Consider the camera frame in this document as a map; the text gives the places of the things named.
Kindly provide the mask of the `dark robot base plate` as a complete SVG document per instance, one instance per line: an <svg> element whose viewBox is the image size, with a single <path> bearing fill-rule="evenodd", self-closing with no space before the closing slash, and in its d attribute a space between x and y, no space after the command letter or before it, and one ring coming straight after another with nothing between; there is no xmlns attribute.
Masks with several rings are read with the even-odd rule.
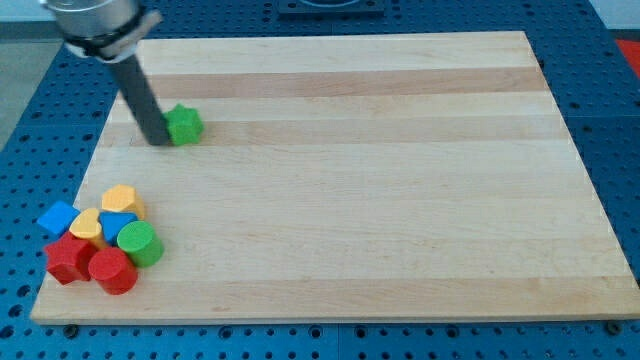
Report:
<svg viewBox="0 0 640 360"><path fill-rule="evenodd" d="M274 0L280 15L380 15L386 8L384 0Z"/></svg>

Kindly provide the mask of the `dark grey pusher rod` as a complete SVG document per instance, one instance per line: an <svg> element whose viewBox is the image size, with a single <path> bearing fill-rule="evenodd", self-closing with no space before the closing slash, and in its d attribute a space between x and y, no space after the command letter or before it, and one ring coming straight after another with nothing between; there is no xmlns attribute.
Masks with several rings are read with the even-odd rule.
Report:
<svg viewBox="0 0 640 360"><path fill-rule="evenodd" d="M107 67L146 142L152 146L167 145L170 136L166 120L138 58L131 55Z"/></svg>

